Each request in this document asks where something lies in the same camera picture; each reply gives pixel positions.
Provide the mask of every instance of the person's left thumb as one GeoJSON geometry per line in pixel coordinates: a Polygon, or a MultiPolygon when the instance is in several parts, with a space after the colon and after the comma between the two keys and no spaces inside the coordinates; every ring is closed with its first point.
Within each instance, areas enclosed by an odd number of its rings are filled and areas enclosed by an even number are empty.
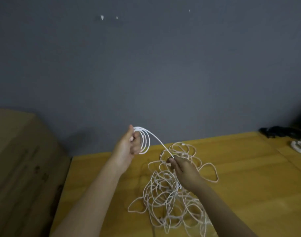
{"type": "Polygon", "coordinates": [[[124,138],[125,139],[130,139],[133,136],[134,133],[134,128],[132,125],[129,125],[129,129],[127,130],[127,132],[124,134],[124,138]]]}

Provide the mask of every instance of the cardboard box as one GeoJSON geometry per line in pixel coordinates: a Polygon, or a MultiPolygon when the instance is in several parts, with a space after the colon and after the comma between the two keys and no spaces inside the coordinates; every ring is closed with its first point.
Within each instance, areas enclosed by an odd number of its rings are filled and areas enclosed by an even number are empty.
{"type": "Polygon", "coordinates": [[[70,157],[34,115],[0,109],[0,236],[40,236],[70,157]]]}

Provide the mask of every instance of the wood grain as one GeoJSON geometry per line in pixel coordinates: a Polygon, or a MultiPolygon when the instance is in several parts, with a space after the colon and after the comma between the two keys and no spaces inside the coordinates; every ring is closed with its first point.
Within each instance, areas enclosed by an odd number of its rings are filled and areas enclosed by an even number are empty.
{"type": "MultiPolygon", "coordinates": [[[[266,139],[256,132],[186,141],[197,148],[197,156],[216,165],[220,181],[210,186],[259,236],[301,236],[301,154],[293,151],[288,138],[266,139]]],[[[140,196],[150,178],[147,164],[157,160],[163,147],[152,146],[137,155],[120,179],[100,236],[186,236],[183,227],[168,235],[152,228],[149,216],[128,213],[127,207],[140,196]]],[[[81,197],[110,153],[73,159],[52,231],[81,197]]],[[[201,175],[215,178],[211,168],[201,175]]],[[[134,206],[143,209],[142,201],[134,206]]],[[[199,236],[196,229],[189,232],[199,236]]],[[[207,236],[214,235],[213,227],[207,236]]]]}

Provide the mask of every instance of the person's left hand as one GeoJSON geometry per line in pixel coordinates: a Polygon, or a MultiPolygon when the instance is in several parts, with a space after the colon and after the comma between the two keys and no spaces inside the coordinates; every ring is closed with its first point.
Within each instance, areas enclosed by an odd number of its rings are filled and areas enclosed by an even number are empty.
{"type": "Polygon", "coordinates": [[[129,167],[134,155],[141,151],[141,138],[139,132],[134,132],[133,126],[130,125],[128,131],[117,142],[111,154],[110,160],[118,167],[121,174],[123,174],[129,167]]]}

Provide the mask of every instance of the forearm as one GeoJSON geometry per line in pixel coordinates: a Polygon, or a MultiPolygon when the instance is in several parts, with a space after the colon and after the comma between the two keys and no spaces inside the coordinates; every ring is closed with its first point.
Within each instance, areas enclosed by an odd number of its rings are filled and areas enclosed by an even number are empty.
{"type": "Polygon", "coordinates": [[[256,237],[204,180],[194,194],[202,203],[219,237],[256,237]]]}
{"type": "Polygon", "coordinates": [[[110,158],[51,237],[97,237],[120,174],[110,158]]]}

